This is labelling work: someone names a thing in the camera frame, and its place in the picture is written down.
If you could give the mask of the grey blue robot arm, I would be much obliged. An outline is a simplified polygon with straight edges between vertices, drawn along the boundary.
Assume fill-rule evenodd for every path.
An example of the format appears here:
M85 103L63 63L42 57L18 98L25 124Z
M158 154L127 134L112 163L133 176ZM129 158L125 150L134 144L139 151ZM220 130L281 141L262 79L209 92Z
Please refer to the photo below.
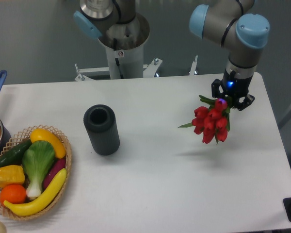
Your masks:
M194 35L229 51L221 80L211 85L214 98L230 98L230 105L243 110L254 101L249 85L268 42L270 24L249 13L252 0L221 0L214 6L197 6L189 20ZM149 23L136 12L133 0L82 0L73 15L78 28L105 48L112 79L143 78L144 45Z

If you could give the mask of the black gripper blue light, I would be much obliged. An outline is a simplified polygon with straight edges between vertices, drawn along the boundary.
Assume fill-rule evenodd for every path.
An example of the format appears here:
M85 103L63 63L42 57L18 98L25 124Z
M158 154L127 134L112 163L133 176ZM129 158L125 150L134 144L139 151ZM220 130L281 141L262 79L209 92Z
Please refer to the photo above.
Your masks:
M250 106L255 97L249 94L249 86L253 78L253 73L238 73L234 70L224 71L222 80L215 79L211 84L211 96L215 99L230 96L233 100L233 108L242 111Z

